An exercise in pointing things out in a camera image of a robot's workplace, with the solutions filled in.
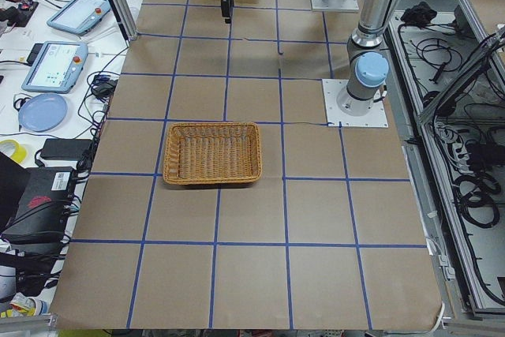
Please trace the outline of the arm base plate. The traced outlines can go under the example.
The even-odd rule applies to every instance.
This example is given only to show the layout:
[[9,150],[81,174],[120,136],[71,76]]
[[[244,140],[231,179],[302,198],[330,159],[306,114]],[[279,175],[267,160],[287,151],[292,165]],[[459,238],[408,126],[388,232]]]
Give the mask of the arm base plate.
[[323,79],[322,89],[327,124],[330,127],[387,128],[387,115],[380,90],[371,99],[354,99],[347,91],[348,80]]
[[359,5],[357,0],[330,0],[324,3],[322,0],[311,0],[312,11],[357,13]]

